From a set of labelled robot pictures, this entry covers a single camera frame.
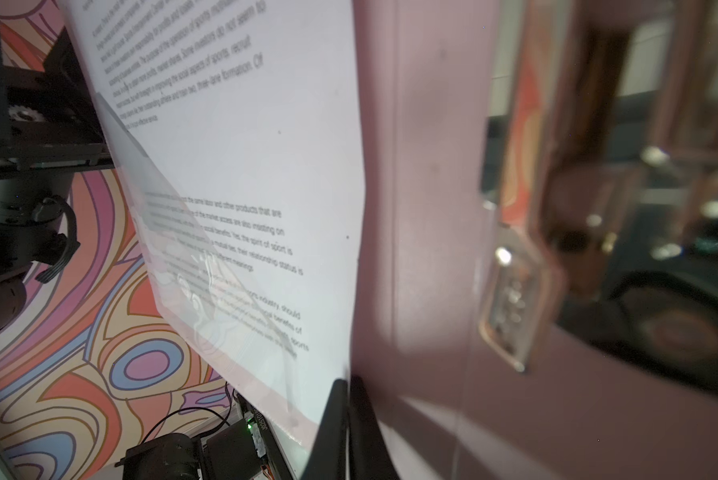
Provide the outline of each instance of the psychedelic wall pattern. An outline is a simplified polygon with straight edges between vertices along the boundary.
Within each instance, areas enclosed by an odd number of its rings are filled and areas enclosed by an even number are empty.
[[[6,64],[40,68],[62,30],[52,0],[0,1]],[[0,332],[0,443],[27,480],[86,478],[178,408],[228,406],[224,380],[156,311],[114,170],[77,174],[69,203],[81,248]],[[212,415],[172,416],[186,432]]]

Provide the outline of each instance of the black wire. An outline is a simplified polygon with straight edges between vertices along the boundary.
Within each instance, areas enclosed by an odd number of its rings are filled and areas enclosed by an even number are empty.
[[[143,443],[145,442],[145,439],[148,438],[149,436],[151,436],[151,434],[154,432],[156,427],[160,426],[162,424],[162,422],[167,420],[167,418],[170,418],[172,415],[177,415],[180,412],[186,412],[187,410],[206,410],[206,411],[210,412],[211,414],[215,415],[216,417],[218,417],[220,420],[223,421],[223,423],[225,423],[226,425],[228,425],[230,427],[230,424],[225,421],[225,418],[221,417],[220,414],[217,413],[215,410],[210,410],[209,408],[204,408],[204,407],[185,407],[185,408],[181,408],[179,410],[175,410],[174,412],[170,413],[166,417],[164,417],[161,420],[159,420],[158,422],[156,422],[156,425],[154,425],[154,427],[151,428],[151,431],[148,432],[148,434],[145,437],[143,437],[143,439],[140,441],[140,445],[143,445]]]
[[[68,203],[59,195],[53,195],[46,197],[43,201],[45,205],[57,204],[60,206],[60,211],[66,214],[66,221],[68,226],[68,237],[66,238],[66,248],[63,249],[63,253],[52,266],[41,272],[36,276],[36,280],[41,283],[47,283],[57,276],[64,268],[71,258],[76,253],[76,250],[80,247],[79,242],[76,241],[76,214],[73,212]]]
[[[228,382],[226,382],[225,385],[223,385],[223,388],[225,389],[225,396],[228,397],[228,413],[225,414],[225,418],[223,419],[222,422],[217,424],[215,427],[207,430],[206,432],[202,432],[202,433],[196,435],[194,438],[209,437],[210,435],[217,433],[223,427],[224,423],[230,427],[230,424],[228,423],[228,418],[230,417],[230,407],[234,403],[234,399],[231,398],[230,392],[228,391]]]

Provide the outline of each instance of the white paper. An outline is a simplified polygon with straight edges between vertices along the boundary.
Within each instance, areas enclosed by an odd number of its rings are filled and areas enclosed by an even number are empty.
[[[350,1],[64,9],[160,312],[309,442],[349,374],[364,209]]]

